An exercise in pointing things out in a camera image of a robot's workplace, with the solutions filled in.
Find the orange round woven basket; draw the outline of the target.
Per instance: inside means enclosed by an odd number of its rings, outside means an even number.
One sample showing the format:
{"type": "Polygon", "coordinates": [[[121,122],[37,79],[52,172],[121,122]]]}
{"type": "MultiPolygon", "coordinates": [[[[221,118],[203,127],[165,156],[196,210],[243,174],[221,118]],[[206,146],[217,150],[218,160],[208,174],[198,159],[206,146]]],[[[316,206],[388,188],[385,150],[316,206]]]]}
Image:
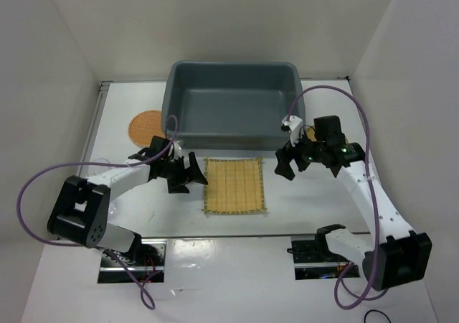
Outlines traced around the orange round woven basket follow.
{"type": "Polygon", "coordinates": [[[161,129],[161,112],[149,110],[135,116],[128,126],[128,136],[138,147],[147,147],[154,136],[165,138],[161,129]]]}

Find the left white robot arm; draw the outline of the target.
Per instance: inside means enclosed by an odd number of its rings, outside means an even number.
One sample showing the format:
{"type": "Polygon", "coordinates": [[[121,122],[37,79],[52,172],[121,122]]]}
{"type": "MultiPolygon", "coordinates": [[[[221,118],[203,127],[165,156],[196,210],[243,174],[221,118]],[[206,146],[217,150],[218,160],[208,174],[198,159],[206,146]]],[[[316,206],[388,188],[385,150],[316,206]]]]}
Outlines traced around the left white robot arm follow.
{"type": "Polygon", "coordinates": [[[108,222],[110,203],[153,179],[167,181],[170,194],[187,194],[189,183],[207,185],[194,152],[184,155],[180,144],[154,136],[148,147],[128,157],[121,167],[82,178],[68,177],[49,220],[49,233],[86,248],[108,249],[126,265],[150,258],[154,250],[140,234],[108,222]]]}

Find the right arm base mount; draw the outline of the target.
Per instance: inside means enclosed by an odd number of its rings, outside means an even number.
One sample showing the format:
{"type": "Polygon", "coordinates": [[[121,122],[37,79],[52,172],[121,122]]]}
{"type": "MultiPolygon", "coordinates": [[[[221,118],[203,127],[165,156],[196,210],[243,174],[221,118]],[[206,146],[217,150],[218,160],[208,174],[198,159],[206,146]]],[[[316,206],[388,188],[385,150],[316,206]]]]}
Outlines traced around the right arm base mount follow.
{"type": "Polygon", "coordinates": [[[293,236],[290,240],[291,246],[286,250],[292,255],[297,281],[335,279],[349,264],[342,256],[323,256],[313,235],[293,236]]]}

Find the green-rimmed round bamboo tray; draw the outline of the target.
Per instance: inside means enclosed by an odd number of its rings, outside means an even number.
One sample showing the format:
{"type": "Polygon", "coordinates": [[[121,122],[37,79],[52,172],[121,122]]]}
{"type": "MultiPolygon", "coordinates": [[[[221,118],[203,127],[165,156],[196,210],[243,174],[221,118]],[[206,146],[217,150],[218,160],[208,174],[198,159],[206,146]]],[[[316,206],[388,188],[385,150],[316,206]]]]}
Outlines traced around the green-rimmed round bamboo tray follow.
{"type": "Polygon", "coordinates": [[[316,141],[316,132],[314,127],[312,126],[305,126],[304,131],[306,136],[308,137],[309,140],[311,141],[316,141]]]}

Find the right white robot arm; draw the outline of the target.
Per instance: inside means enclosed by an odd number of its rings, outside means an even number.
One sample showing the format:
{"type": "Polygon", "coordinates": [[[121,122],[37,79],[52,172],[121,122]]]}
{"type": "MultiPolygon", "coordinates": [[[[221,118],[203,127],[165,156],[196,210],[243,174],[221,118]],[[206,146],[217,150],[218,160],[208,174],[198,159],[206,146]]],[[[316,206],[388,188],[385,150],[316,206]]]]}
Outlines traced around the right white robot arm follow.
{"type": "Polygon", "coordinates": [[[275,173],[291,181],[295,177],[292,162],[300,172],[311,164],[325,166],[350,194],[374,239],[368,243],[342,224],[328,225],[316,231],[316,256],[323,261],[344,257],[376,291],[423,279],[432,241],[401,216],[374,175],[364,148],[347,141],[339,117],[316,118],[314,139],[308,137],[297,116],[286,116],[281,128],[290,139],[275,153],[275,173]]]}

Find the square bamboo mat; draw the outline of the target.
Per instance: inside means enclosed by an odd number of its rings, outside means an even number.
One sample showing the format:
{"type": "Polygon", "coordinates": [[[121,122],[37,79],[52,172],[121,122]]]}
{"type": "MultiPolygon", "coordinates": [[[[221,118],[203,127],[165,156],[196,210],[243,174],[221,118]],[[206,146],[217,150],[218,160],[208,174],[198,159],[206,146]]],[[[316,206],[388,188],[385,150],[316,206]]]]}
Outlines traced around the square bamboo mat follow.
{"type": "Polygon", "coordinates": [[[254,215],[266,211],[262,159],[205,159],[203,213],[254,215]]]}

